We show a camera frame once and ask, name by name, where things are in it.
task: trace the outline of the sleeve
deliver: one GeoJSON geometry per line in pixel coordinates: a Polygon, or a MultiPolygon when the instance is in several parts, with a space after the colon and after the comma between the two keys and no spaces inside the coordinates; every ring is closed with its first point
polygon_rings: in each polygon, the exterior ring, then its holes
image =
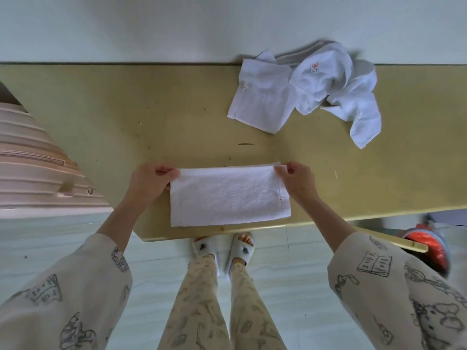
{"type": "Polygon", "coordinates": [[[93,234],[0,306],[0,349],[104,349],[131,286],[115,242],[93,234]]]}
{"type": "Polygon", "coordinates": [[[377,349],[461,349],[467,300],[421,260],[355,232],[328,266],[329,285],[377,349]]]}

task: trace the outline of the white tile floor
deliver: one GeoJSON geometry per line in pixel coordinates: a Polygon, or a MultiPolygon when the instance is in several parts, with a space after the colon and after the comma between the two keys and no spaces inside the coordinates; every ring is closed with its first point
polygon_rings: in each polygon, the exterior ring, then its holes
{"type": "MultiPolygon", "coordinates": [[[[106,215],[0,221],[0,302],[37,272],[71,253],[94,233],[106,215]]],[[[356,223],[362,227],[406,229],[420,216],[356,223]]],[[[467,291],[467,230],[438,226],[453,255],[450,279],[467,291]]],[[[253,234],[256,251],[248,266],[256,287],[292,349],[372,349],[327,283],[329,247],[314,226],[270,229],[253,234]]],[[[233,236],[217,236],[225,265],[233,236]]],[[[155,349],[192,256],[189,240],[145,243],[132,236],[125,252],[133,288],[108,349],[155,349]]],[[[230,316],[230,285],[219,277],[219,303],[230,316]]]]}

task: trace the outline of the tabletop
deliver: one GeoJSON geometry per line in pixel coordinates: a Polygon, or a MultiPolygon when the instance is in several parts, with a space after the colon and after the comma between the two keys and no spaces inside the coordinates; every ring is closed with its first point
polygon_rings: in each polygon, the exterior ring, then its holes
{"type": "MultiPolygon", "coordinates": [[[[377,66],[382,132],[364,149],[352,123],[292,112],[272,135],[227,118],[234,65],[1,65],[2,81],[112,206],[147,160],[180,168],[297,160],[347,220],[467,207],[467,66],[377,66]]],[[[164,193],[138,220],[145,241],[206,236],[311,219],[170,226],[164,193]]]]}

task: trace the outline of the slipper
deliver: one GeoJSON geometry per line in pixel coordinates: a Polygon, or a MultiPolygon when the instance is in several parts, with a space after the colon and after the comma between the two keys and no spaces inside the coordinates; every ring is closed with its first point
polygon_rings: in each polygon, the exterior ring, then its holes
{"type": "Polygon", "coordinates": [[[225,276],[227,280],[230,282],[230,267],[232,266],[232,261],[234,258],[241,258],[243,259],[247,265],[250,261],[254,252],[254,240],[250,233],[237,233],[233,239],[232,248],[230,250],[230,257],[227,262],[227,267],[225,268],[225,276]],[[240,235],[248,235],[251,238],[251,242],[253,245],[249,245],[244,241],[239,241],[238,236],[240,235]]]}
{"type": "Polygon", "coordinates": [[[214,260],[216,262],[217,276],[219,276],[219,262],[217,259],[217,246],[214,236],[206,237],[195,242],[193,238],[191,240],[191,246],[195,252],[195,256],[203,256],[207,254],[214,254],[214,260]]]}

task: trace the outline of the red logo on towel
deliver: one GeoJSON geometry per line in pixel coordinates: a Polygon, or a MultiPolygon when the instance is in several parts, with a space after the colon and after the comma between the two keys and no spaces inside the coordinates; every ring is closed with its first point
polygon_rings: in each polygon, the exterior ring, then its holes
{"type": "Polygon", "coordinates": [[[312,65],[312,74],[317,74],[319,72],[319,67],[318,67],[318,63],[314,63],[312,65]]]}

